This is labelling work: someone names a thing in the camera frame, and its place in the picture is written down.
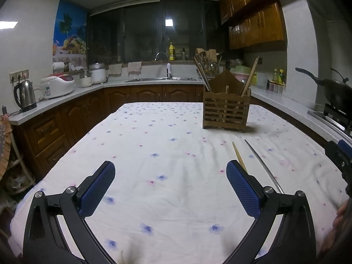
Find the stainless steel kettle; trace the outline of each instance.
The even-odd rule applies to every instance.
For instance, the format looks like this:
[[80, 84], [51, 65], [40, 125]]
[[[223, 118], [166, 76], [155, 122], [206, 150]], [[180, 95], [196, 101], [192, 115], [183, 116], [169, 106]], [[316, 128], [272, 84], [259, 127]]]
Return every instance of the stainless steel kettle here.
[[[18, 101], [18, 89], [20, 90], [20, 101]], [[33, 85], [29, 80], [18, 83], [13, 89], [13, 96], [15, 97], [17, 105], [22, 109], [22, 112], [26, 112], [37, 107]]]

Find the white countertop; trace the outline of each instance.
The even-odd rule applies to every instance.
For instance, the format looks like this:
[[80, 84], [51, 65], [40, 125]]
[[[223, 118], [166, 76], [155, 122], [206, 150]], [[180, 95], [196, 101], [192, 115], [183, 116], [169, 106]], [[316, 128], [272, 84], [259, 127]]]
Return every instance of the white countertop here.
[[314, 117], [308, 115], [308, 111], [312, 111], [305, 105], [298, 103], [290, 98], [283, 96], [282, 94], [277, 94], [270, 92], [268, 90], [263, 90], [257, 88], [256, 86], [251, 86], [252, 96], [264, 101], [267, 104], [274, 106], [275, 108], [283, 111], [284, 113], [292, 116], [296, 120], [300, 121], [315, 133], [323, 137], [327, 141], [335, 141], [336, 143], [343, 139], [343, 137], [335, 132], [333, 129], [315, 119]]
[[65, 96], [44, 100], [37, 102], [37, 107], [24, 113], [13, 115], [9, 117], [11, 125], [21, 125], [29, 119], [51, 109], [61, 105], [67, 101], [80, 97], [84, 94], [96, 91], [101, 88], [115, 87], [115, 86], [131, 86], [131, 85], [154, 85], [154, 84], [204, 84], [203, 80], [198, 81], [178, 81], [178, 80], [159, 80], [159, 81], [136, 81], [136, 82], [125, 82], [125, 81], [108, 81], [102, 84], [95, 84], [86, 88], [76, 87], [75, 90]]

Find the screw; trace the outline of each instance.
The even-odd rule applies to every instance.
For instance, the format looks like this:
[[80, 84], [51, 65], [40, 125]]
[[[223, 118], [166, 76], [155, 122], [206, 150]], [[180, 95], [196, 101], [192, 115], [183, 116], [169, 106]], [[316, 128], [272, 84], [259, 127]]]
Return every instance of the screw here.
[[306, 196], [306, 194], [303, 191], [301, 191], [301, 190], [297, 191], [297, 193], [298, 193], [298, 195], [300, 197], [305, 197]]
[[37, 191], [36, 194], [34, 195], [36, 198], [41, 197], [43, 195], [42, 191]]
[[267, 194], [272, 194], [274, 192], [274, 189], [272, 187], [265, 187], [264, 188], [264, 191], [267, 193]]
[[68, 194], [71, 194], [71, 193], [73, 193], [75, 191], [75, 187], [68, 187], [67, 189], [66, 189], [66, 192], [68, 193]]

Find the power outlet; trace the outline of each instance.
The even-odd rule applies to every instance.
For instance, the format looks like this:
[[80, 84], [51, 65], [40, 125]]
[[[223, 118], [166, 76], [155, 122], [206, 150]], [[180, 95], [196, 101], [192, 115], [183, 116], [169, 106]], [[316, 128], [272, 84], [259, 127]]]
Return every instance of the power outlet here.
[[28, 79], [29, 78], [29, 70], [25, 69], [25, 70], [10, 73], [10, 83], [12, 83], [12, 77], [13, 77], [13, 82], [18, 81], [18, 76], [20, 76], [20, 81], [24, 80], [24, 79]]

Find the frying pan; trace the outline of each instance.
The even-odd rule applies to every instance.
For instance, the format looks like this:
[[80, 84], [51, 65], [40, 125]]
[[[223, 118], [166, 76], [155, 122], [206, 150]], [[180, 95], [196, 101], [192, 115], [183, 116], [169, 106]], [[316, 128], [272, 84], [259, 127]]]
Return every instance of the frying pan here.
[[315, 81], [316, 84], [324, 87], [324, 94], [330, 104], [338, 110], [351, 115], [352, 109], [352, 87], [346, 84], [348, 78], [343, 78], [343, 81], [337, 81], [332, 79], [318, 79], [311, 72], [303, 68], [296, 68], [296, 71], [308, 75]]

